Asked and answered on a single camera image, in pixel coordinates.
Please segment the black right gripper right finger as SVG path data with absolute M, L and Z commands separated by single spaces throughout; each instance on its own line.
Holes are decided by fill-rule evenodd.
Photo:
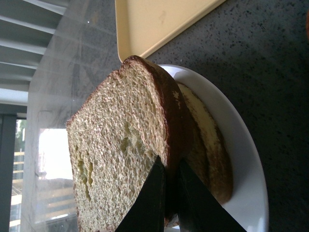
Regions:
M 178 169 L 178 218 L 182 232 L 244 232 L 184 160 Z

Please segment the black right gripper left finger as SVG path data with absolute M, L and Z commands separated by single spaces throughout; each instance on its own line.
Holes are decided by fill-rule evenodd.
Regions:
M 162 232 L 165 218 L 166 175 L 157 157 L 143 187 L 117 232 Z

